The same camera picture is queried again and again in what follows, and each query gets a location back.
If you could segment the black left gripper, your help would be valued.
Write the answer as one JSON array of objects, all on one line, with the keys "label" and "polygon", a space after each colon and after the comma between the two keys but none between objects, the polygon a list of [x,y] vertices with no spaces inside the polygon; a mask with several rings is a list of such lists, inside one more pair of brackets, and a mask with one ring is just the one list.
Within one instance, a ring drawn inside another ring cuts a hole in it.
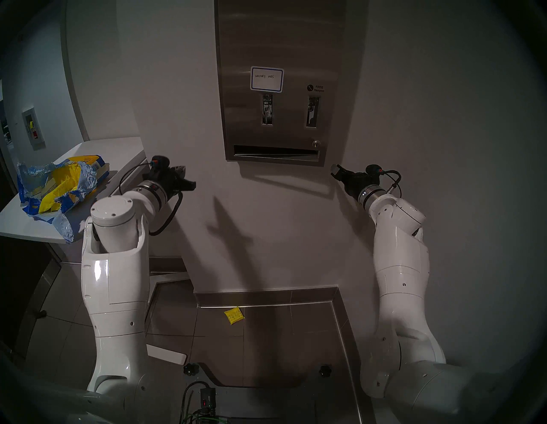
[{"label": "black left gripper", "polygon": [[159,167],[156,169],[156,182],[166,194],[166,197],[174,197],[184,191],[194,191],[196,182],[186,180],[186,167]]}]

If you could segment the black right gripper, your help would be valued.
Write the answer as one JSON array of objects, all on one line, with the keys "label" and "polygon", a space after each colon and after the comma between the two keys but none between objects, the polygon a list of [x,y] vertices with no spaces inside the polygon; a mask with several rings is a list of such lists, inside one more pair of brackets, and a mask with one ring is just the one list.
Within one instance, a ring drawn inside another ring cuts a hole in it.
[{"label": "black right gripper", "polygon": [[371,193],[381,190],[381,171],[353,172],[341,167],[339,164],[332,165],[331,176],[344,182],[345,192],[357,202],[365,202]]}]

